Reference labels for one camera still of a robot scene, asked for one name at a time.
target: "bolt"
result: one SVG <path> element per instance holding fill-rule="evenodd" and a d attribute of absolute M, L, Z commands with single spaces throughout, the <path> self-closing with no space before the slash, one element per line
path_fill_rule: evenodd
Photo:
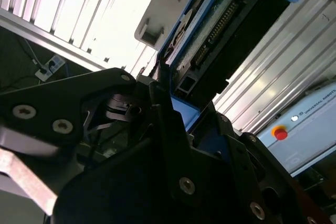
<path fill-rule="evenodd" d="M 251 204 L 250 204 L 250 208 L 251 208 L 251 210 L 252 210 L 252 213 L 253 213 L 259 220 L 264 220 L 264 219 L 265 219 L 265 212 L 264 212 L 264 210 L 261 208 L 261 206 L 259 206 L 258 203 L 251 202 Z"/>
<path fill-rule="evenodd" d="M 20 119 L 31 119 L 36 116 L 36 110 L 32 106 L 24 104 L 15 106 L 12 113 L 15 117 Z"/>
<path fill-rule="evenodd" d="M 124 79 L 125 81 L 131 80 L 131 78 L 129 78 L 128 76 L 126 76 L 124 74 L 121 75 L 121 78 Z"/>
<path fill-rule="evenodd" d="M 255 136 L 250 135 L 248 137 L 251 139 L 252 142 L 254 142 L 254 143 L 257 142 L 257 138 Z"/>
<path fill-rule="evenodd" d="M 317 224 L 317 222 L 311 217 L 308 217 L 307 220 L 309 224 Z"/>
<path fill-rule="evenodd" d="M 182 177 L 180 178 L 180 189 L 188 195 L 193 195 L 195 192 L 195 185 L 190 179 Z"/>
<path fill-rule="evenodd" d="M 65 119 L 58 119 L 52 123 L 52 129 L 60 134 L 69 134 L 74 128 L 72 123 Z"/>

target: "aluminum extrusion panel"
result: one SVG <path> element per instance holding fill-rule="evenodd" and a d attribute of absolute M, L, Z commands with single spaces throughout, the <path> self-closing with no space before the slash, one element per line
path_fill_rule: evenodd
<path fill-rule="evenodd" d="M 234 128 L 257 133 L 304 90 L 336 73 L 336 2 L 291 3 L 265 34 L 215 108 Z"/>

